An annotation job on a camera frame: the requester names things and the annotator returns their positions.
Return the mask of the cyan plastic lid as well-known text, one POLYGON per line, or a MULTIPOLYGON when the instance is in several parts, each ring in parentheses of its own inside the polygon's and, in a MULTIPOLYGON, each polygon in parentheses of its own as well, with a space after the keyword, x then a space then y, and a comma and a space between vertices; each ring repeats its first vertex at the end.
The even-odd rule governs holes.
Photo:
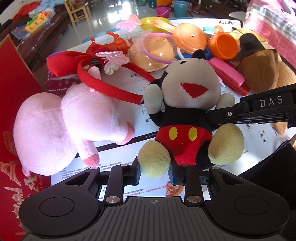
POLYGON ((206 35, 214 35, 213 27, 203 27, 203 32, 206 35))

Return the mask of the magenta plastic bucket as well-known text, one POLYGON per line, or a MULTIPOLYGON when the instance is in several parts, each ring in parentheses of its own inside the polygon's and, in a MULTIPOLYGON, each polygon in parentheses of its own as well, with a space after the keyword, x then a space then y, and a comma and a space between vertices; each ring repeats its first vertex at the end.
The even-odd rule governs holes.
POLYGON ((155 8, 155 10, 156 10, 157 16, 160 16, 162 18, 167 18, 167 19, 170 16, 171 8, 168 6, 158 6, 155 8))

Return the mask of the wooden chair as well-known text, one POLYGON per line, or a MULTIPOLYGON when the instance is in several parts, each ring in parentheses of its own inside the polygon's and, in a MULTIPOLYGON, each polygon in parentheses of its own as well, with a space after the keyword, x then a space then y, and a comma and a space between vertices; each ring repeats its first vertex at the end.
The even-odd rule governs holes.
POLYGON ((80 1, 73 3, 73 1, 64 1, 64 6, 70 17, 72 26, 75 26, 80 20, 89 20, 91 18, 89 3, 87 1, 80 1))

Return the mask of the orange toy crab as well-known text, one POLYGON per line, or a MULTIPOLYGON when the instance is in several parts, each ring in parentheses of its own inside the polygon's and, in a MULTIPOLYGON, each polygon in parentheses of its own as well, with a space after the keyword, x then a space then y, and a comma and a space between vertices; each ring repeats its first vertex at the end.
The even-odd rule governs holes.
MULTIPOLYGON (((109 49, 110 51, 121 51, 123 54, 127 54, 130 47, 133 45, 132 38, 128 39, 128 42, 130 45, 127 44, 127 42, 120 37, 118 34, 115 34, 111 31, 106 32, 107 35, 110 35, 113 37, 113 42, 104 44, 104 46, 109 49)), ((86 53, 93 53, 95 50, 99 49, 101 46, 100 44, 97 44, 95 42, 95 37, 90 37, 91 45, 87 48, 86 53)))

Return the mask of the brown plush slipper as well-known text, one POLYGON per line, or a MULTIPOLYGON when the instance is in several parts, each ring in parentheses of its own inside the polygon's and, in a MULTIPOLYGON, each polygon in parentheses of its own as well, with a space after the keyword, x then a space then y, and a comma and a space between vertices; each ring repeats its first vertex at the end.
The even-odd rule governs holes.
MULTIPOLYGON (((253 34, 244 34, 239 39, 238 72, 245 77, 245 84, 254 94, 295 84, 295 73, 282 61, 278 51, 262 44, 253 34)), ((273 123, 284 135, 287 122, 273 123)))

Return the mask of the dark red leather sofa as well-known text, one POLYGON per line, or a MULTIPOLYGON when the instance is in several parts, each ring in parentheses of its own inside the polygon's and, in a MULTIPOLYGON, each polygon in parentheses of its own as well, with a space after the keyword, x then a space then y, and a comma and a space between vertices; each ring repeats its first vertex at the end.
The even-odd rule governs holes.
POLYGON ((55 6, 54 11, 55 15, 49 24, 36 30, 23 41, 17 39, 11 32, 21 24, 27 23, 30 20, 29 15, 20 16, 16 20, 8 20, 1 27, 1 40, 9 35, 20 56, 32 71, 41 68, 45 64, 47 56, 49 56, 58 38, 70 23, 64 4, 55 6))

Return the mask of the yellow plastic bowl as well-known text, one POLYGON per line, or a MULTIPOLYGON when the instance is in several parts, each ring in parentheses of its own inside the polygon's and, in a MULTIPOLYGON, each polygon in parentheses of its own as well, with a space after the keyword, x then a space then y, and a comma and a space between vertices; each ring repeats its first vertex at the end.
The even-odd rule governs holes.
POLYGON ((153 33, 156 33, 156 32, 165 32, 163 29, 160 29, 156 26, 154 26, 152 24, 152 20, 153 19, 159 19, 159 20, 162 20, 166 23, 170 23, 170 20, 167 19, 167 18, 163 18, 163 17, 159 17, 159 16, 149 16, 149 17, 145 17, 145 18, 141 18, 140 21, 142 22, 142 24, 140 25, 140 28, 143 30, 143 31, 147 31, 149 29, 152 29, 152 32, 153 33))

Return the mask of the black Mickey plush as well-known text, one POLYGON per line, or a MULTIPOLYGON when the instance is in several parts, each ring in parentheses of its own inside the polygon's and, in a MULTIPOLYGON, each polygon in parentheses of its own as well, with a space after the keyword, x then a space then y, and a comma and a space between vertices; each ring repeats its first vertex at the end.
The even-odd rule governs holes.
POLYGON ((244 150, 240 128, 228 123, 214 130, 207 111, 234 106, 231 93, 221 93, 217 74, 203 50, 171 63, 144 91, 144 105, 159 127, 154 140, 138 152, 141 172, 157 178, 171 163, 200 170, 237 161, 244 150))

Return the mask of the pink pig plush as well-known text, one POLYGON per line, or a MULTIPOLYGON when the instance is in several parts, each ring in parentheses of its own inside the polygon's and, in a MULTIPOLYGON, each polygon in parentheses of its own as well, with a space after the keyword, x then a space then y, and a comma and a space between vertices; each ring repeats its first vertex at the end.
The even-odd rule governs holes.
POLYGON ((80 83, 63 97, 42 92, 27 98, 16 115, 13 135, 23 174, 51 176, 76 155, 88 167, 99 166, 94 143, 124 145, 133 138, 134 127, 120 118, 117 99, 80 83))

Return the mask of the white instruction sheet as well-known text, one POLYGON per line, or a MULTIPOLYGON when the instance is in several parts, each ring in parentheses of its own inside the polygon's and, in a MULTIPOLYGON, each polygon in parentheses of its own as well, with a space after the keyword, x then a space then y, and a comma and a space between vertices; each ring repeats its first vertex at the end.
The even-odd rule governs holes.
MULTIPOLYGON (((212 18, 173 18, 171 23, 175 26, 181 23, 191 23, 201 29, 219 25, 226 32, 231 31, 233 27, 240 27, 240 21, 212 18)), ((148 85, 146 79, 125 68, 119 68, 112 75, 102 73, 102 78, 111 85, 137 94, 143 94, 148 85)), ((109 171, 113 166, 123 163, 131 164, 140 148, 149 140, 153 140, 158 131, 158 127, 149 119, 143 104, 136 105, 119 101, 118 106, 123 119, 133 123, 135 137, 124 146, 118 146, 113 141, 95 142, 100 156, 101 171, 109 171)), ((222 167, 235 175, 252 168, 295 135, 295 128, 288 129, 282 136, 271 124, 241 124, 239 128, 244 135, 244 152, 239 160, 222 167)), ((168 193, 166 190, 168 181, 167 174, 158 178, 148 178, 142 175, 137 186, 124 188, 125 196, 165 196, 168 193)))

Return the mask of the teal plastic bucket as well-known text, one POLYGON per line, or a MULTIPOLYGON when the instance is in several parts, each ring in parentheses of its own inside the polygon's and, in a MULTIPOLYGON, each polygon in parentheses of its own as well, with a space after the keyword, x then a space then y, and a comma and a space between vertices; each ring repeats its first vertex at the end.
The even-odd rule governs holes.
POLYGON ((174 1, 174 15, 176 18, 185 18, 188 13, 188 2, 186 1, 174 1))

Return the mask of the orange toy pan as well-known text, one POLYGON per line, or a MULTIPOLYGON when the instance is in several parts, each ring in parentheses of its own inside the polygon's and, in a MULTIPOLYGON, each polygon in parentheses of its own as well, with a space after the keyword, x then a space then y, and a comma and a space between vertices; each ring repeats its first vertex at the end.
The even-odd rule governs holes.
POLYGON ((190 23, 173 26, 159 19, 153 19, 152 24, 160 29, 172 33, 173 41, 180 50, 193 54, 197 50, 204 50, 207 45, 205 33, 190 23))

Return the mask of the pink patterned bag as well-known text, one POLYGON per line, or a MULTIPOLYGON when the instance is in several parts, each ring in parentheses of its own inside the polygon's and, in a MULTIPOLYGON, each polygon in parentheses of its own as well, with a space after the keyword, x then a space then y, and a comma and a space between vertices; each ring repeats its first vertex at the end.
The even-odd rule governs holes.
POLYGON ((262 36, 295 67, 295 1, 250 1, 243 28, 262 36))

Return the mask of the purple toy house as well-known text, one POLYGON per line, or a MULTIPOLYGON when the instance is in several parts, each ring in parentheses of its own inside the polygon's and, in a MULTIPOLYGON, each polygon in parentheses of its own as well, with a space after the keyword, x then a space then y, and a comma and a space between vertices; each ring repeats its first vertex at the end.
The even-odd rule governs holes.
POLYGON ((47 81, 45 87, 48 92, 56 95, 63 95, 73 85, 81 83, 77 74, 65 75, 57 77, 51 70, 48 69, 47 81))

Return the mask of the pink butterfly headband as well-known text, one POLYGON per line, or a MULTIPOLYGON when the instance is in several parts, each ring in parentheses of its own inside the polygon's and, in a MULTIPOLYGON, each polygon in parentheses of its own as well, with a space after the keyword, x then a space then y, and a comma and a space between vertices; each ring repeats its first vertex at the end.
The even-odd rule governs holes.
POLYGON ((108 75, 127 63, 132 63, 146 72, 153 72, 175 60, 173 46, 168 40, 171 38, 169 34, 154 32, 149 28, 141 32, 136 42, 129 39, 130 45, 124 48, 118 43, 124 41, 118 34, 110 31, 107 34, 114 37, 113 43, 105 45, 110 51, 97 53, 96 56, 104 60, 104 72, 108 75))

